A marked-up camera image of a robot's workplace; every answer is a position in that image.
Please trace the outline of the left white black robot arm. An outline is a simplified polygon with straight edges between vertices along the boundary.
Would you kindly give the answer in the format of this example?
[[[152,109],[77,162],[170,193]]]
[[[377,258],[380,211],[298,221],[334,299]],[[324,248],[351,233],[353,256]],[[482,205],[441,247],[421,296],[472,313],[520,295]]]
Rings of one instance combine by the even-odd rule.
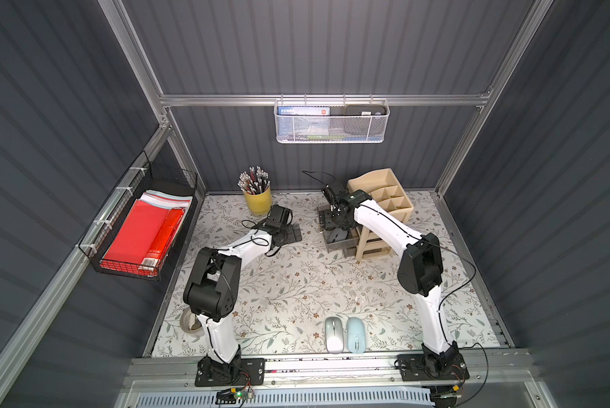
[[[206,355],[213,361],[232,365],[240,356],[232,314],[240,291],[242,270],[262,255],[276,255],[303,239],[297,224],[260,226],[221,248],[201,248],[185,284],[183,300],[204,328]]]

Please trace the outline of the dark grey computer mouse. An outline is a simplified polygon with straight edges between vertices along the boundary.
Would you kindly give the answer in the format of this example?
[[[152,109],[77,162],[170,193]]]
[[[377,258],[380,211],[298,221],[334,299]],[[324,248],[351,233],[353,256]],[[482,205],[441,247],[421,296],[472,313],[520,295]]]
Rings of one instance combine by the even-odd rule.
[[[337,227],[329,233],[326,242],[332,244],[339,241],[345,241],[348,239],[348,234],[349,232],[345,229]]]

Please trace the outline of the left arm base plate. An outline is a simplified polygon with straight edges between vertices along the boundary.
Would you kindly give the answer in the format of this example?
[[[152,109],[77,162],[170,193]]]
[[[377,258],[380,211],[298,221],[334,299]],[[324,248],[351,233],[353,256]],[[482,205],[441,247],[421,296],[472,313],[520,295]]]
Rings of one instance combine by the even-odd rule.
[[[232,364],[223,364],[210,357],[198,362],[194,385],[204,387],[241,387],[247,384],[259,386],[264,383],[266,360],[261,358],[236,359]]]

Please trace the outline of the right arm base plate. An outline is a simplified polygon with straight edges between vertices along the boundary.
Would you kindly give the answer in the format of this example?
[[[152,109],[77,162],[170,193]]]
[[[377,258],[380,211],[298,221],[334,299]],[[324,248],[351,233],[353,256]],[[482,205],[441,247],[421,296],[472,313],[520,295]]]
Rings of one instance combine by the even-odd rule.
[[[471,377],[462,355],[453,355],[452,360],[437,360],[432,355],[397,355],[394,367],[404,382],[454,381],[463,384]]]

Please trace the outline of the beige drawer organizer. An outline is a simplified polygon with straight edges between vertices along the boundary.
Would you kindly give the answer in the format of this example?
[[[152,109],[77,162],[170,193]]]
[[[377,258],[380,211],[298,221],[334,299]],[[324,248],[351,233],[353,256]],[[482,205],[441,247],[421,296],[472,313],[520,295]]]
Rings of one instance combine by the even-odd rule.
[[[393,247],[388,241],[383,240],[383,232],[393,233],[396,227],[386,220],[385,215],[388,214],[390,219],[397,220],[401,224],[407,224],[414,211],[410,198],[407,197],[404,187],[393,170],[383,168],[370,171],[355,179],[351,178],[347,187],[352,194],[361,190],[372,199],[372,203],[362,202],[359,208],[364,216],[369,215],[369,224],[359,226],[359,243],[355,248],[356,260],[392,253]]]

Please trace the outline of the light blue computer mouse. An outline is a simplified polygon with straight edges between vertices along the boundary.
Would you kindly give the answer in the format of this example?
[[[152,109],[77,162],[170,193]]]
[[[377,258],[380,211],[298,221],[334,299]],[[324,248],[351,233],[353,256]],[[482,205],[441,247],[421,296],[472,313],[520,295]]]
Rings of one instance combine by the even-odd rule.
[[[349,318],[347,322],[347,347],[353,354],[366,352],[366,327],[364,322],[357,317]]]

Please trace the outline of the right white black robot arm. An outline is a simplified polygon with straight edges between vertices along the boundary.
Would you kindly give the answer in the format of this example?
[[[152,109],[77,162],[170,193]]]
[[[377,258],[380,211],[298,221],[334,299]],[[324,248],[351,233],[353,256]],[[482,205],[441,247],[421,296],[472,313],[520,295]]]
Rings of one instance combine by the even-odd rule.
[[[447,372],[460,352],[457,343],[447,338],[441,299],[444,267],[439,238],[406,226],[362,190],[333,190],[327,185],[322,193],[330,206],[332,224],[344,230],[356,225],[366,227],[400,256],[397,279],[403,289],[415,296],[427,370],[433,377]]]

